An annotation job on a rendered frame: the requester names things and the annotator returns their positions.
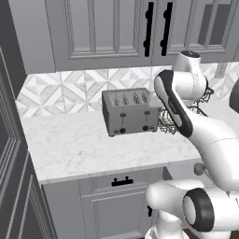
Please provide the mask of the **grey upper cupboard door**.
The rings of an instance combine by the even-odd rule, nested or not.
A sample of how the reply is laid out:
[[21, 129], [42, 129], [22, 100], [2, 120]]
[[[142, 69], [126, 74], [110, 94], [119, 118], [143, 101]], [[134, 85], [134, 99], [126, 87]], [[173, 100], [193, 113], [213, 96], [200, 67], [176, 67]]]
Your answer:
[[[173, 3], [167, 52], [162, 56], [163, 12]], [[235, 60], [239, 42], [239, 0], [156, 0], [152, 64], [171, 65], [183, 50], [197, 52], [202, 63]]]
[[151, 65], [151, 0], [46, 0], [58, 71]]

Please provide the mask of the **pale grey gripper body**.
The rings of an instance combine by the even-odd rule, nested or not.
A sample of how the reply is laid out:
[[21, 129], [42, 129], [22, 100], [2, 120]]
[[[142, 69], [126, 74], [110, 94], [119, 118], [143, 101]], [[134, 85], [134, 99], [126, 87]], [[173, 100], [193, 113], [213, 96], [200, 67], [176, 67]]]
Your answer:
[[155, 92], [152, 92], [148, 97], [148, 106], [149, 107], [163, 107], [163, 103]]

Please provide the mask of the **grey cupboard door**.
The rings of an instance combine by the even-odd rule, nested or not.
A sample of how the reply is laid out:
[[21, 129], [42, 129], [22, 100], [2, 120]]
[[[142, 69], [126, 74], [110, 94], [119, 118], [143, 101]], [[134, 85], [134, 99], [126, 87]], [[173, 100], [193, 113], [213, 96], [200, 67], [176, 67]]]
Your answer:
[[[167, 52], [162, 56], [163, 12], [173, 3]], [[239, 0], [156, 0], [152, 64], [171, 65], [183, 50], [197, 52], [202, 63], [235, 60], [239, 42]]]
[[46, 0], [58, 71], [151, 65], [151, 0]]
[[143, 239], [153, 217], [146, 186], [82, 197], [87, 239]]

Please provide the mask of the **black rounded object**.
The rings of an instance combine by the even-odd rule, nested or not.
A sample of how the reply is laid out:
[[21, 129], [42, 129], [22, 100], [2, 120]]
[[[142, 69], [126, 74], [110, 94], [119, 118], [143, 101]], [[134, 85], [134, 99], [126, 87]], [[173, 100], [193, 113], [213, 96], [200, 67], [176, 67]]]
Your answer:
[[239, 84], [235, 84], [230, 94], [229, 106], [239, 114]]

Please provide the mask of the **grey measuring cup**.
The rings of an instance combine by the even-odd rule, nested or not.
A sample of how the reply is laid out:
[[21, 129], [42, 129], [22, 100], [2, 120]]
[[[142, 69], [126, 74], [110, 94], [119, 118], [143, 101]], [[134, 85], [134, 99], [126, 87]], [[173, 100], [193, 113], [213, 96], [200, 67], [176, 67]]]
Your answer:
[[205, 173], [205, 166], [203, 163], [196, 162], [193, 166], [194, 174], [197, 176], [201, 176]]

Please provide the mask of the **white wall socket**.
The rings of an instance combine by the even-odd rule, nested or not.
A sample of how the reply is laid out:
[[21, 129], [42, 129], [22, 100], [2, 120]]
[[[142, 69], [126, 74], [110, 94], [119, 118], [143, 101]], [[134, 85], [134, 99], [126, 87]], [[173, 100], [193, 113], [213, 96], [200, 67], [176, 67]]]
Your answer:
[[223, 78], [227, 69], [227, 63], [219, 63], [217, 71], [215, 73], [215, 78]]

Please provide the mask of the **tall dark grey cabinet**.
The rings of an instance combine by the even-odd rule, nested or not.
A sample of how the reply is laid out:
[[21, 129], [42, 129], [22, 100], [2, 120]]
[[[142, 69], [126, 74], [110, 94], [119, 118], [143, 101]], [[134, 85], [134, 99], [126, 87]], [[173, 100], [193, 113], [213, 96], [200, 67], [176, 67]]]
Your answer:
[[58, 239], [15, 103], [26, 79], [8, 0], [0, 0], [0, 239]]

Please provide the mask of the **grey open drawer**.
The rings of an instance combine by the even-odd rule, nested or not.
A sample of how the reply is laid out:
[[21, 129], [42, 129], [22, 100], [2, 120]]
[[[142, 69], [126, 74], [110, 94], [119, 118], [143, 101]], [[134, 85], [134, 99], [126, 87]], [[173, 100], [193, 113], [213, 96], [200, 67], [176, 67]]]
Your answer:
[[163, 178], [165, 180], [179, 180], [179, 179], [197, 179], [203, 182], [206, 187], [214, 185], [213, 181], [206, 174], [207, 171], [201, 176], [194, 174], [193, 166], [196, 162], [174, 162], [170, 163], [163, 170]]

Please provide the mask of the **grey lower cupboard door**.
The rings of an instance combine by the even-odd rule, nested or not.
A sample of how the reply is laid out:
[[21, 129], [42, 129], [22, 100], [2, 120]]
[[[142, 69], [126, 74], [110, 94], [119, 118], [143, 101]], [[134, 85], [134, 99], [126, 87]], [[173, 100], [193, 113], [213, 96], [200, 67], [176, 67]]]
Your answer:
[[143, 239], [153, 217], [146, 186], [82, 197], [87, 239]]

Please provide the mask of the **grey closed drawer front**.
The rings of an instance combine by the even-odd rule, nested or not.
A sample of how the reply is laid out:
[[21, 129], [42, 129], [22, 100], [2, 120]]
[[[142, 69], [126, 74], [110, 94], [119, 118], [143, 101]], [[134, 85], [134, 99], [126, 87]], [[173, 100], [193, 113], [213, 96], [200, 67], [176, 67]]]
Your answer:
[[[137, 186], [146, 186], [150, 183], [164, 180], [163, 170], [165, 167], [145, 169], [140, 171], [131, 171], [127, 173], [106, 175], [106, 176], [94, 176], [91, 178], [83, 178], [79, 180], [80, 192], [83, 196], [91, 195], [101, 191], [112, 191], [123, 188], [133, 188]], [[111, 182], [114, 178], [118, 181], [123, 180], [126, 176], [134, 180], [133, 184], [112, 187]]]

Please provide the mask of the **silver four-slot toaster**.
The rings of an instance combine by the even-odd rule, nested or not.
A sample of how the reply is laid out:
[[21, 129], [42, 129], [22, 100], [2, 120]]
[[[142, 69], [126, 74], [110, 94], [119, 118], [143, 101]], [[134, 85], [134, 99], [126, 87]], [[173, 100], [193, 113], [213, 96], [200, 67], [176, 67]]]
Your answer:
[[109, 136], [156, 132], [159, 109], [149, 106], [149, 90], [102, 91], [102, 111]]

